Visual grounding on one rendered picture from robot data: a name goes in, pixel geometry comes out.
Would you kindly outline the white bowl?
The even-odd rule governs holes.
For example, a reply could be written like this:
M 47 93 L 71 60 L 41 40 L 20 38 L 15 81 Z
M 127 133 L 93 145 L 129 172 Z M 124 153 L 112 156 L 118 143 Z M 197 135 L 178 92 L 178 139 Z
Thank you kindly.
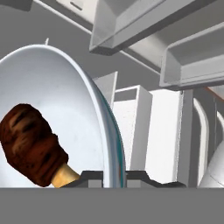
M 102 171 L 105 187 L 126 186 L 116 119 L 100 89 L 66 53 L 27 45 L 0 59 L 0 121 L 19 103 L 48 121 L 72 169 Z

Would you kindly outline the white round object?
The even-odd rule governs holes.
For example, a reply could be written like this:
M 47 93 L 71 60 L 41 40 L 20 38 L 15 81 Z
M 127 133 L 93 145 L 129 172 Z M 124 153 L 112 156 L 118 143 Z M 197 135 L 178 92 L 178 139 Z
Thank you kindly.
M 199 188 L 224 188 L 224 140 L 214 152 Z

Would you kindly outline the white curved bar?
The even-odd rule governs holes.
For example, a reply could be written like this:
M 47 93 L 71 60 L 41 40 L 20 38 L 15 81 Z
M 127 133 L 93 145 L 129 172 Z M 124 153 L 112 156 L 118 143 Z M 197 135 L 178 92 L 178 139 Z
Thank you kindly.
M 207 170 L 207 156 L 209 145 L 209 124 L 207 114 L 200 102 L 194 98 L 193 106 L 199 117 L 200 134 L 199 134 L 199 163 L 198 163 L 198 179 L 197 186 L 200 185 L 201 180 Z

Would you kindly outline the white fridge compartment box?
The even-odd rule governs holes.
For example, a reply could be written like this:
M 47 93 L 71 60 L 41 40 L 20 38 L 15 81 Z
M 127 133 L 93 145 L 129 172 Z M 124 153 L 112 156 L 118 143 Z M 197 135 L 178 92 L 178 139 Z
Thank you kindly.
M 150 93 L 153 98 L 145 170 L 151 179 L 169 183 L 177 176 L 182 96 L 180 92 L 166 89 Z
M 127 171 L 144 170 L 152 98 L 140 85 L 115 91 L 113 112 L 122 135 Z

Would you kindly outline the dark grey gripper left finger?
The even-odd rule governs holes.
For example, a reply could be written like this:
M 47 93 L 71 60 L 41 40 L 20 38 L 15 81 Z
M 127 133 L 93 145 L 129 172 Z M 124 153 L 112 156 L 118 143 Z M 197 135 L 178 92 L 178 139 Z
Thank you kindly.
M 102 171 L 83 171 L 78 180 L 66 185 L 70 188 L 102 188 L 103 172 Z

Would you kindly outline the thin white fridge panel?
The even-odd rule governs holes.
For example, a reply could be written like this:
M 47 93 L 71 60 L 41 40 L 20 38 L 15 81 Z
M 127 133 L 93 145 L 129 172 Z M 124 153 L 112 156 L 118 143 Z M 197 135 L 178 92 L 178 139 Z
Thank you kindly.
M 117 77 L 118 72 L 113 72 L 102 77 L 94 78 L 94 83 L 101 90 L 111 108 L 114 105 Z

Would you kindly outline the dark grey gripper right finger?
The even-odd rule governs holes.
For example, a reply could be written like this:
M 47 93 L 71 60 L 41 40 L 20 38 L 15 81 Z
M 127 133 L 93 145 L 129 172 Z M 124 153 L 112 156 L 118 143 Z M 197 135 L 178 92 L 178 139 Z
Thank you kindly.
M 161 184 L 151 179 L 146 171 L 126 171 L 128 188 L 186 188 L 178 181 Z

